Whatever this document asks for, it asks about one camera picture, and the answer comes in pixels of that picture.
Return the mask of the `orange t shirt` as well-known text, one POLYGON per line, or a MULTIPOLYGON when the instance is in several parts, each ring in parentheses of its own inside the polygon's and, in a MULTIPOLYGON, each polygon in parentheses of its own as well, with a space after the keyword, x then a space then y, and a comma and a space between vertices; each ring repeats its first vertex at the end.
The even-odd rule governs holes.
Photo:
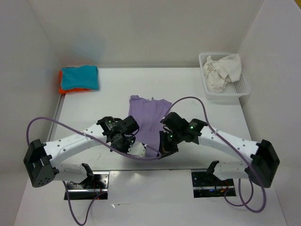
POLYGON ((63 78, 63 72, 62 70, 59 71, 59 83, 60 83, 60 87, 59 87, 59 94, 67 94, 67 93, 73 93, 73 92, 84 92, 84 91, 90 91, 91 89, 85 89, 85 88, 73 88, 73 89, 67 89, 64 90, 62 88, 62 78, 63 78))

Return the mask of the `teal t shirt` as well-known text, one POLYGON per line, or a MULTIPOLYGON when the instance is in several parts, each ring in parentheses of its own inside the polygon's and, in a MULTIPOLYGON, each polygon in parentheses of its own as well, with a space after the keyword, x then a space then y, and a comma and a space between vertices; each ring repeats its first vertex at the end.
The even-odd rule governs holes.
POLYGON ((98 68, 96 66, 66 67, 62 69, 62 72, 62 88, 64 90, 73 88, 99 89, 98 68))

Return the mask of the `white t shirt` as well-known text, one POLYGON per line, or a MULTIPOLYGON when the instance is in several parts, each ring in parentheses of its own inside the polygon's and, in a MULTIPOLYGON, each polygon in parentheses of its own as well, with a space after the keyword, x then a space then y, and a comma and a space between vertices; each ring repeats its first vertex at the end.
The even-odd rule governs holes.
POLYGON ((222 93, 226 85, 240 80, 242 63, 239 54, 232 54, 213 60, 212 55, 206 58, 203 66, 207 89, 213 93, 222 93))

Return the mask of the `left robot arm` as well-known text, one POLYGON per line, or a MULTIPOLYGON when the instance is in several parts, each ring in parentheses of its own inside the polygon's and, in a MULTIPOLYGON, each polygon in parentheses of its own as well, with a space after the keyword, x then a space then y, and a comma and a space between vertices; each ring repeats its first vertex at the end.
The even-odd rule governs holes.
POLYGON ((90 186, 95 178, 88 164, 66 164, 63 161, 98 145, 104 145, 125 157, 145 157, 145 145, 138 142, 134 132, 139 126, 132 116, 117 119, 104 117, 83 130, 59 140, 42 143, 39 139, 28 142, 24 157, 29 179, 33 187, 42 187, 53 180, 71 181, 84 187, 90 186))

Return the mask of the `lavender t shirt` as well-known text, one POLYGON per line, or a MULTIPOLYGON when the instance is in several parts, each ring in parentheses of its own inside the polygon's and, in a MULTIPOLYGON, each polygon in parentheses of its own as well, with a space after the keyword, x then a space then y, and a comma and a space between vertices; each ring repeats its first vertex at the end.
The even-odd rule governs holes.
POLYGON ((163 130, 160 123, 172 103, 165 100, 145 99, 132 95, 129 99, 129 115, 133 116, 139 125, 136 140, 146 144, 146 158, 156 158, 159 150, 159 132, 163 130))

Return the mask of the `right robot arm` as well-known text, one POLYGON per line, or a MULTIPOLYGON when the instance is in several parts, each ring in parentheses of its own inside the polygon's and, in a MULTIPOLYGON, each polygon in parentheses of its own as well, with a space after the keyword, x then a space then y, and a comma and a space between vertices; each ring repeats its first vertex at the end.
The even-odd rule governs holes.
POLYGON ((159 151, 168 157, 178 152, 181 142, 209 146, 237 158, 235 162, 213 161, 207 173, 220 180, 249 179, 265 188, 271 187, 280 159, 271 142, 255 142, 238 138, 211 127, 199 119, 186 121, 171 112, 161 120, 159 151))

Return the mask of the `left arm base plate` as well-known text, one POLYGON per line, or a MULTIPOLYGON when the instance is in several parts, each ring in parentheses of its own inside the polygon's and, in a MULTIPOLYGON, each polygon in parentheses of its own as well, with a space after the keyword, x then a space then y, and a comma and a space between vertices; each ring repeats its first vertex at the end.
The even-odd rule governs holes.
POLYGON ((95 172, 95 180, 88 186, 67 182, 70 200, 107 200, 109 187, 109 172, 95 172))

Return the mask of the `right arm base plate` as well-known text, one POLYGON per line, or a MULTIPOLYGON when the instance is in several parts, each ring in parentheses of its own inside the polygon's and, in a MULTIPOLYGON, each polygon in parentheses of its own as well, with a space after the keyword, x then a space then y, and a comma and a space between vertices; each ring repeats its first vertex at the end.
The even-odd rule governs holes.
POLYGON ((224 194, 230 197, 236 196, 232 179, 222 181, 205 171, 192 171, 191 178, 194 198, 223 197, 224 194))

